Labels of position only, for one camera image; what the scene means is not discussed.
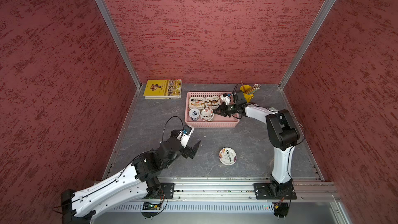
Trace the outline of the small Dairy Farmers yogurt cup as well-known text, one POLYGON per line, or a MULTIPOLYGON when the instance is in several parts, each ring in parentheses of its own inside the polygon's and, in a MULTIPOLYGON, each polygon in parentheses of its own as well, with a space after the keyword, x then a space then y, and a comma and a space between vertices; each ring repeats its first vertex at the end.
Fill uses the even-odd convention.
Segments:
POLYGON ((189 110, 189 117, 192 121, 198 121, 201 116, 201 110, 198 108, 193 108, 189 110))

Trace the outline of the Chobani raspberry yogurt tub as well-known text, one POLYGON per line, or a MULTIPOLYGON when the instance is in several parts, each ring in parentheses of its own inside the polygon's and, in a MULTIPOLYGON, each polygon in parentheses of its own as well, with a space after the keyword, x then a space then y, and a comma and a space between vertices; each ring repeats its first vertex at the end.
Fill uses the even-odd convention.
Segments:
POLYGON ((201 120, 205 121, 205 122, 210 122, 213 121, 214 119, 214 113, 213 113, 213 109, 211 108, 205 108, 201 111, 201 120))

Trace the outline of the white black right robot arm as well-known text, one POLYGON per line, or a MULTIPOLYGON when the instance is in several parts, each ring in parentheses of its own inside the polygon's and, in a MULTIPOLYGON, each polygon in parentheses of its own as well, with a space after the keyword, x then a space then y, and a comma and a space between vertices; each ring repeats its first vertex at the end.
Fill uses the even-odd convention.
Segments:
POLYGON ((248 117, 266 124, 268 140, 274 147, 274 167, 269 189, 274 196, 293 189, 291 163, 300 133, 288 110, 272 110, 255 103, 249 103, 244 93, 224 93, 221 105, 214 113, 223 117, 248 117))

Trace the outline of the Chobani Flip chocolate yogurt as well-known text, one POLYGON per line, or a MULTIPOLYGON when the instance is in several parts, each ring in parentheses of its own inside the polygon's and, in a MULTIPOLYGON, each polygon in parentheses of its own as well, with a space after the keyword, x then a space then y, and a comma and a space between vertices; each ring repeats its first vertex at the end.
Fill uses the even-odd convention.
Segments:
POLYGON ((221 101, 219 96, 210 96, 205 98, 205 107, 210 109, 217 109, 221 106, 221 101))

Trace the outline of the Chobani Flip strawberry yogurt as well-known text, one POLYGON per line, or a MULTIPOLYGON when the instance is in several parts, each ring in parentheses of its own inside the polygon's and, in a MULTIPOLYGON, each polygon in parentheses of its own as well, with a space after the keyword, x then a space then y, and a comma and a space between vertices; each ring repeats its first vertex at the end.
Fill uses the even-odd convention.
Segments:
POLYGON ((205 98, 192 96, 189 98, 188 108, 203 110, 205 108, 205 98))

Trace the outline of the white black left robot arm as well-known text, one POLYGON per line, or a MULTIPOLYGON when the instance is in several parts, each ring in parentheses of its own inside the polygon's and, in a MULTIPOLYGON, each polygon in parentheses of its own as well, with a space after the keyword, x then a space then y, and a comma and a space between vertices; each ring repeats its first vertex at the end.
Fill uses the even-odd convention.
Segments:
POLYGON ((178 138, 169 138, 154 150, 135 157, 120 172, 89 188, 66 190, 61 194, 64 224, 89 224, 110 209, 130 200, 156 198, 161 193, 158 176, 180 156, 193 159, 200 147, 189 147, 178 138))

